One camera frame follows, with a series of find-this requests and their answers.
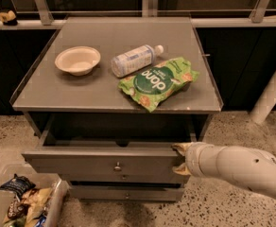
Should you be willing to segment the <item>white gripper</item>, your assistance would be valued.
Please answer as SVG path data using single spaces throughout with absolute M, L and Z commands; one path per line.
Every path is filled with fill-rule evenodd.
M 171 146 L 180 155 L 185 155 L 185 163 L 173 166 L 174 173 L 187 176 L 192 174 L 196 177 L 218 177 L 216 158 L 220 147 L 202 142 L 175 143 Z

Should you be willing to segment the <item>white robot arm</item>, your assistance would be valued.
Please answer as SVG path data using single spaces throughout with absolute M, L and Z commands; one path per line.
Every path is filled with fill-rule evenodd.
M 276 200 L 276 158 L 271 153 L 203 142 L 175 143 L 172 148 L 185 158 L 173 167 L 175 173 L 220 179 Z

